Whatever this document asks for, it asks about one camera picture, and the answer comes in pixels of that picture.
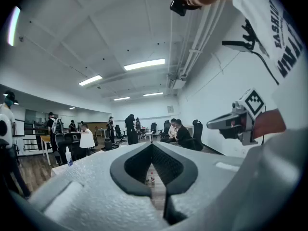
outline backpack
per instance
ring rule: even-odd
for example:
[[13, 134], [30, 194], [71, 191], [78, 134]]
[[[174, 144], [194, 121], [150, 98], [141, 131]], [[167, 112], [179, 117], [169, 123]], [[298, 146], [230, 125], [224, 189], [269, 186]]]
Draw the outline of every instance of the backpack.
[[60, 121], [60, 119], [54, 119], [54, 118], [51, 118], [54, 122], [52, 124], [52, 133], [53, 134], [56, 134], [56, 133], [62, 133], [63, 134], [63, 126], [62, 126], [62, 123]]

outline chair back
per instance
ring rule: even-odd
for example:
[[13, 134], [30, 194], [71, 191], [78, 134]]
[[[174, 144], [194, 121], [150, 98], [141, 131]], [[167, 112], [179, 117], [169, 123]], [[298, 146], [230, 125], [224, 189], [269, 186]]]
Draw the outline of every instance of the chair back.
[[164, 133], [165, 134], [168, 134], [170, 127], [171, 127], [171, 123], [169, 122], [169, 120], [165, 121], [165, 123], [164, 123]]
[[202, 136], [202, 130], [203, 130], [203, 125], [200, 121], [194, 120], [192, 122], [193, 124], [193, 138], [197, 140], [197, 144], [195, 146], [197, 147], [196, 149], [203, 149], [203, 145], [201, 142], [201, 136]]
[[156, 127], [157, 127], [157, 124], [155, 122], [152, 122], [151, 131], [154, 131], [154, 133], [156, 133]]
[[121, 129], [119, 125], [115, 126], [116, 137], [119, 139], [122, 136]]

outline pipe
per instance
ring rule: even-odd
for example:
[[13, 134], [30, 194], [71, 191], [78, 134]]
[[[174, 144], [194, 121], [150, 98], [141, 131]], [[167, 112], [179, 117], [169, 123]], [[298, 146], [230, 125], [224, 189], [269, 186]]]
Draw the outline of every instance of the pipe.
[[[205, 26], [205, 22], [206, 22], [206, 19], [207, 19], [207, 16], [208, 16], [208, 13], [210, 11], [210, 8], [212, 7], [212, 5], [210, 6], [206, 6], [203, 10], [203, 14], [202, 14], [202, 18], [201, 18], [201, 22], [199, 24], [199, 28], [198, 28], [198, 31], [196, 33], [196, 37], [194, 38], [194, 41], [193, 41], [193, 44], [192, 44], [192, 50], [195, 50], [196, 46], [197, 46], [197, 43], [201, 37], [201, 34], [202, 34], [202, 31], [203, 31], [203, 28]], [[187, 61], [186, 61], [186, 64], [184, 66], [184, 69], [182, 71], [182, 73], [185, 73], [186, 72], [186, 69], [188, 67], [188, 64], [189, 62], [191, 61], [191, 58], [192, 58], [192, 55], [193, 52], [189, 52], [189, 55], [188, 55], [188, 58], [187, 58]]]
[[196, 63], [197, 59], [199, 58], [201, 52], [203, 51], [204, 47], [206, 46], [207, 42], [209, 41], [209, 39], [210, 39], [210, 37], [211, 37], [211, 35], [212, 35], [212, 33], [213, 33], [217, 23], [218, 23], [218, 20], [219, 20], [219, 18], [221, 16], [221, 13], [223, 11], [224, 5], [225, 5], [225, 0], [221, 0], [219, 3], [215, 3], [214, 12], [212, 13], [212, 15], [210, 17], [210, 26], [207, 27], [206, 32], [204, 33], [202, 41], [201, 41], [201, 44], [200, 44], [200, 46], [201, 46], [200, 49], [199, 49], [200, 52], [198, 52], [194, 56], [194, 58], [192, 60], [192, 63], [190, 64], [190, 66], [187, 69], [187, 72], [185, 73], [186, 75], [189, 74], [189, 72], [191, 71], [192, 67]]
[[165, 89], [165, 96], [167, 95], [167, 87], [168, 87], [168, 75], [170, 69], [170, 62], [171, 62], [171, 49], [172, 49], [172, 27], [173, 27], [173, 11], [170, 10], [171, 13], [171, 22], [170, 22], [170, 45], [169, 45], [169, 59], [168, 59], [168, 70], [167, 70], [167, 79], [166, 79], [166, 89]]
[[185, 52], [186, 52], [187, 43], [188, 43], [191, 28], [192, 28], [192, 21], [193, 21], [192, 16], [193, 16], [192, 12], [189, 12], [188, 21], [187, 21], [186, 30], [185, 30], [185, 38], [184, 38], [184, 42], [183, 42], [181, 53], [180, 53], [181, 57], [179, 59], [178, 67], [177, 67], [177, 70], [176, 70], [177, 74], [179, 73], [180, 66], [183, 62], [183, 58], [184, 58], [184, 55], [185, 55]]

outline white bottle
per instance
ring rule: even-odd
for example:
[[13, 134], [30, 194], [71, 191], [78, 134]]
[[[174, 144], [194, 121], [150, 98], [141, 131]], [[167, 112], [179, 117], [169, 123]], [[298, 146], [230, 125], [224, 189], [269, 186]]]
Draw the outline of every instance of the white bottle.
[[73, 165], [73, 159], [72, 159], [72, 154], [70, 153], [68, 147], [66, 147], [65, 156], [68, 166], [71, 167]]

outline seated man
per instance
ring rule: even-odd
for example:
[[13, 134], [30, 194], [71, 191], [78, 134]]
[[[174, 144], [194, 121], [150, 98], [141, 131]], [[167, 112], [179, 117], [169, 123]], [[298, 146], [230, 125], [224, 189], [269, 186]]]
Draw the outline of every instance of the seated man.
[[168, 134], [169, 134], [169, 138], [168, 137], [166, 137], [166, 138], [162, 138], [160, 141], [161, 142], [165, 142], [165, 143], [171, 143], [171, 142], [176, 142], [176, 140], [175, 140], [175, 137], [176, 137], [176, 135], [177, 135], [177, 128], [175, 127], [175, 122], [176, 122], [177, 120], [176, 119], [171, 119], [171, 126], [170, 126], [170, 128], [169, 128], [169, 132], [168, 132]]
[[90, 133], [93, 135], [93, 133], [91, 132], [91, 130], [88, 128], [87, 124], [82, 124], [81, 126], [81, 133]]
[[182, 125], [181, 120], [176, 120], [175, 127], [177, 128], [177, 135], [175, 137], [176, 142], [171, 142], [170, 144], [188, 149], [192, 148], [192, 142], [187, 141], [188, 139], [191, 139], [191, 135], [187, 128]]

